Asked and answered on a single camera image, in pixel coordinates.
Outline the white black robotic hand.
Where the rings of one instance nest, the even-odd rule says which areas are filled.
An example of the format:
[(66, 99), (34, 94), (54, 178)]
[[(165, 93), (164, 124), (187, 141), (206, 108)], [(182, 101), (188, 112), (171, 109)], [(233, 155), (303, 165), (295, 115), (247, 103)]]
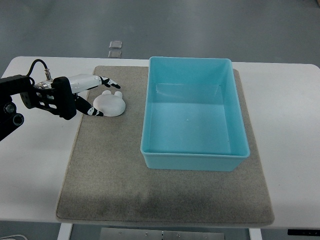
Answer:
[(78, 93), (96, 88), (100, 85), (104, 85), (107, 88), (121, 88), (120, 85), (118, 85), (110, 78), (92, 74), (79, 74), (76, 76), (68, 77), (67, 79), (69, 81), (70, 89), (74, 97), (76, 109), (88, 116), (103, 116), (103, 113), (94, 108), (87, 100), (78, 96)]

